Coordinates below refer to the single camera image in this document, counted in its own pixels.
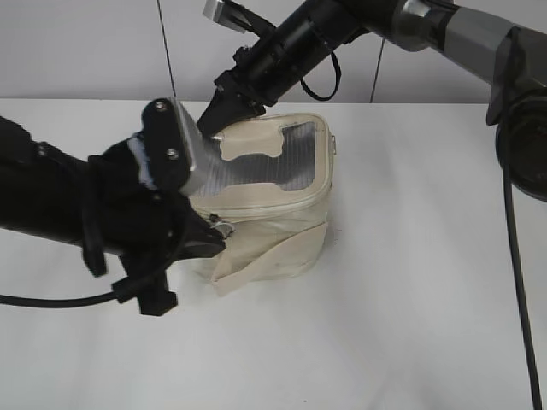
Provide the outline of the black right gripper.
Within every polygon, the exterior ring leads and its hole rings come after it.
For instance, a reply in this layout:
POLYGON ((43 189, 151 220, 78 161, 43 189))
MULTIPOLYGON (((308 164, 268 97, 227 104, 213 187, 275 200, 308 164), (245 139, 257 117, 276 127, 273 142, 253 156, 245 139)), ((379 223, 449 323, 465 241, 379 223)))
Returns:
POLYGON ((235 66, 215 80, 217 90, 197 121, 203 137, 264 115, 264 106, 275 105, 296 84, 316 101, 330 101, 342 78, 335 50, 368 32, 340 1, 306 1, 279 26, 249 9, 246 16, 258 41, 239 48, 235 66), (320 96, 305 76, 327 57, 335 83, 330 95, 320 96))

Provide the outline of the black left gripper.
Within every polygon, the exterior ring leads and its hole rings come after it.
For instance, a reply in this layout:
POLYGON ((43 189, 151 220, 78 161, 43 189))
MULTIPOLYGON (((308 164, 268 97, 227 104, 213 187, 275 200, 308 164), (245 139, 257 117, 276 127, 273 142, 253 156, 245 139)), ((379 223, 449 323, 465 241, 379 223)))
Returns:
MULTIPOLYGON (((188 196, 153 185, 141 136, 89 156, 86 165, 80 183, 83 258, 93 275, 107 272, 109 251, 181 261, 209 259, 225 250, 224 237, 192 209, 188 196)), ((142 315, 161 317, 178 306, 165 267, 146 274, 138 285, 142 315)))

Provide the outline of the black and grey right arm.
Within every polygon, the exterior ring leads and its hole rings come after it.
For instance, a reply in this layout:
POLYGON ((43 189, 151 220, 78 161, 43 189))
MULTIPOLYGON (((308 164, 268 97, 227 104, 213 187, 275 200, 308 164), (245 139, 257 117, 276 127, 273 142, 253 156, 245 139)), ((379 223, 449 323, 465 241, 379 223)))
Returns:
POLYGON ((215 80, 197 123, 204 136, 263 115, 339 46, 374 33, 409 52, 436 50, 485 81, 500 164, 517 189, 546 198, 544 33, 451 1, 306 1, 277 26, 233 1, 209 1, 203 12, 258 37, 215 80))

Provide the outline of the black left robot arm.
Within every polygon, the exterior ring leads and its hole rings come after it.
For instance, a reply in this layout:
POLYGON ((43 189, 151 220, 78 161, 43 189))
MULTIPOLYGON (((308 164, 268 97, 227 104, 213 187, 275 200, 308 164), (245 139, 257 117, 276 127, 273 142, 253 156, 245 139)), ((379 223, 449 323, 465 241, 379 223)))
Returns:
POLYGON ((143 182, 143 163, 124 140, 86 161, 33 140, 22 126, 1 122, 1 226, 81 249, 92 275, 119 257, 125 275, 104 294, 70 299, 2 296, 22 308, 83 308, 136 299, 141 314, 161 316, 178 299, 168 269, 177 261, 211 258, 223 236, 174 190, 143 182))

